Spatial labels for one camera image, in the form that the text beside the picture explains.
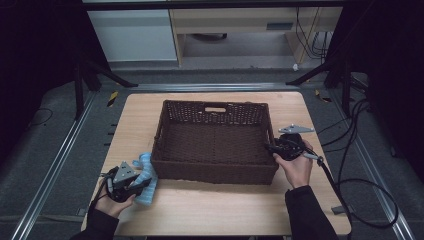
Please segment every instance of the black sleeve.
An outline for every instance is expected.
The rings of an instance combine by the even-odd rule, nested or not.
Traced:
[[[119,219],[94,209],[84,231],[71,237],[70,240],[113,240]]]
[[[338,240],[310,186],[286,192],[293,240]]]

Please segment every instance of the wicker basket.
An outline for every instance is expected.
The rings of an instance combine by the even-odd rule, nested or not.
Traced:
[[[271,184],[278,164],[266,103],[165,100],[152,151],[159,178]]]

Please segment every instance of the wooden table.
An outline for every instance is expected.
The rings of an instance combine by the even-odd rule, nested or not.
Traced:
[[[133,94],[123,109],[102,172],[119,166],[122,161],[131,163],[142,152],[152,151],[162,103],[166,99],[268,103],[275,136],[279,136],[279,128],[292,123],[313,127],[303,97],[297,92]],[[302,136],[323,156],[315,132]],[[331,207],[341,204],[316,164],[311,186],[336,232],[348,234],[351,229],[348,219],[344,214],[332,213]],[[290,235],[284,201],[284,193],[290,188],[281,167],[270,186],[159,180],[153,204],[150,207],[134,204],[125,209],[116,235]]]

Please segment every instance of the black cable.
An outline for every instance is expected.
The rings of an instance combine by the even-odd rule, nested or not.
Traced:
[[[361,105],[363,102],[365,102],[365,101],[368,101],[366,98],[364,98],[364,99],[362,99],[362,100],[359,100],[354,106],[353,106],[353,108],[352,108],[352,114],[351,114],[351,116],[353,116],[353,112],[356,110],[356,108],[359,106],[359,105]],[[343,133],[341,136],[339,136],[339,137],[337,137],[336,139],[334,139],[334,140],[331,140],[330,142],[327,142],[327,143],[324,143],[324,144],[321,144],[321,146],[322,147],[325,147],[325,146],[327,146],[327,145],[330,145],[330,144],[333,144],[333,143],[335,143],[335,142],[337,142],[338,140],[340,140],[340,139],[342,139],[342,138],[344,138],[349,132],[350,132],[350,130],[353,128],[353,122],[351,121],[351,123],[349,124],[349,128],[346,130],[346,132],[345,133]]]
[[[320,130],[319,132],[317,132],[317,134],[320,134],[320,133],[322,133],[322,132],[324,132],[324,131],[326,131],[326,130],[330,129],[330,128],[332,128],[332,127],[336,126],[337,124],[339,124],[340,122],[342,122],[342,121],[344,121],[344,120],[347,120],[347,119],[348,119],[348,118],[343,118],[342,120],[337,121],[336,123],[333,123],[333,124],[331,124],[330,126],[323,128],[322,130]]]
[[[31,123],[29,125],[29,127],[37,126],[37,125],[41,125],[43,123],[46,123],[47,121],[49,121],[53,117],[53,111],[51,109],[48,109],[48,108],[39,108],[37,111],[48,111],[48,112],[50,112],[50,115],[44,121],[41,121],[41,122],[38,122],[38,123]]]
[[[370,226],[370,227],[379,228],[379,229],[386,229],[386,228],[390,228],[390,227],[392,227],[392,226],[393,226],[393,225],[397,222],[397,220],[398,220],[398,218],[399,218],[399,207],[398,207],[398,205],[396,204],[396,201],[395,201],[395,199],[393,198],[393,196],[392,196],[392,195],[390,195],[390,193],[389,193],[387,190],[385,190],[384,188],[382,188],[380,185],[378,185],[378,184],[376,184],[376,183],[373,183],[373,182],[371,182],[371,181],[368,181],[368,180],[366,180],[366,179],[361,179],[361,178],[348,178],[348,179],[344,179],[344,180],[340,181],[338,184],[339,184],[339,185],[341,185],[341,184],[343,184],[343,183],[347,183],[347,182],[364,182],[364,183],[370,184],[370,185],[372,185],[372,186],[374,186],[374,187],[378,188],[380,191],[382,191],[384,194],[386,194],[386,196],[387,196],[387,197],[389,197],[389,199],[393,202],[394,207],[395,207],[395,210],[396,210],[396,212],[395,212],[395,216],[393,217],[393,220],[392,220],[392,221],[390,221],[389,223],[387,223],[387,224],[383,224],[383,225],[380,225],[380,224],[374,224],[374,223],[367,222],[367,221],[365,221],[364,219],[362,219],[362,218],[358,217],[358,215],[356,215],[355,213],[351,213],[351,214],[352,214],[352,216],[354,216],[354,217],[355,217],[356,219],[358,219],[360,222],[362,222],[362,223],[364,223],[364,224],[366,224],[366,225],[368,225],[368,226]]]
[[[300,28],[300,31],[302,31],[302,33],[303,33],[303,36],[305,38],[306,45],[302,42],[302,40],[299,37],[298,27]],[[308,38],[306,38],[305,32],[303,32],[303,28],[302,28],[302,26],[300,25],[300,22],[299,22],[299,7],[296,7],[296,28],[295,29],[296,29],[297,39],[299,40],[300,44],[303,46],[303,49],[305,50],[305,52],[308,55],[308,57],[311,58],[311,59],[319,59],[316,56],[315,57],[311,57],[311,55],[309,55],[309,51],[310,50],[308,51],[308,48],[306,47],[306,46],[309,47]]]
[[[359,118],[359,113],[361,112],[361,107],[362,107],[362,104],[364,104],[365,102],[367,101],[367,99],[362,99],[361,101],[359,101],[360,102],[360,104],[355,104],[355,108],[354,109],[352,109],[352,121],[351,121],[351,126],[353,126],[353,130],[352,130],[352,134],[351,134],[351,136],[350,136],[350,138],[349,138],[349,141],[348,141],[348,143],[346,144],[346,148],[345,148],[345,151],[344,151],[344,153],[343,153],[343,158],[342,158],[342,162],[341,162],[341,164],[340,164],[340,169],[339,169],[339,174],[338,174],[338,177],[337,177],[337,181],[339,181],[340,182],[340,180],[341,180],[341,177],[342,177],[342,171],[343,171],[343,166],[344,166],[344,163],[346,162],[346,156],[347,156],[347,152],[349,151],[349,147],[350,147],[350,145],[353,143],[353,141],[354,141],[354,137],[356,136],[356,131],[357,131],[357,127],[358,127],[358,118]],[[356,106],[359,106],[358,107],[358,112],[357,113],[355,113],[355,109],[356,109]]]

